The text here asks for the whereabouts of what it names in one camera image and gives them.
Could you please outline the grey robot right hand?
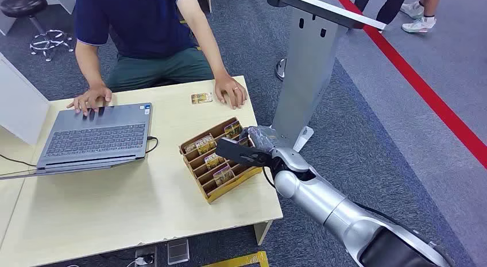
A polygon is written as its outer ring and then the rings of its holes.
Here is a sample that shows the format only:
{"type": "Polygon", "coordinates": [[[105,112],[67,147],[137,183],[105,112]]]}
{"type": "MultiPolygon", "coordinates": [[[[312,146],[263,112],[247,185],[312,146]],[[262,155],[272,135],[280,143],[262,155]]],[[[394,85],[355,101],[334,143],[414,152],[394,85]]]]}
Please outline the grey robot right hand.
{"type": "Polygon", "coordinates": [[[249,137],[255,147],[264,152],[274,148],[289,148],[288,141],[269,126],[248,126],[242,129],[239,138],[249,137]]]}

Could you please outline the person's left hand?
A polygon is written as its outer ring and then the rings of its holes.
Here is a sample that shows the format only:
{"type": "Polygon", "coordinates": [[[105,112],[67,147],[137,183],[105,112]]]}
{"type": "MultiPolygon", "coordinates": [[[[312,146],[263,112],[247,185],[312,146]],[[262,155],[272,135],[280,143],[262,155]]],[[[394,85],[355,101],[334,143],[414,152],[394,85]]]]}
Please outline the person's left hand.
{"type": "Polygon", "coordinates": [[[248,99],[246,88],[229,75],[215,78],[214,91],[218,100],[232,109],[241,108],[248,99]]]}

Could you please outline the person's right hand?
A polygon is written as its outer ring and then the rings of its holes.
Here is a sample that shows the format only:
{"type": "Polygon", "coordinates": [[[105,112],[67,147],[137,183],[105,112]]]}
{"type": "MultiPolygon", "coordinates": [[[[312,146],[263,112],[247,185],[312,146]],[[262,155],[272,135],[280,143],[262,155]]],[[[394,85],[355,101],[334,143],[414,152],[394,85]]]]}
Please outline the person's right hand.
{"type": "Polygon", "coordinates": [[[82,113],[88,116],[89,109],[97,112],[99,110],[97,100],[103,99],[105,102],[111,102],[112,92],[106,86],[97,86],[89,88],[84,94],[77,96],[66,106],[67,109],[73,108],[75,113],[82,113]]]}

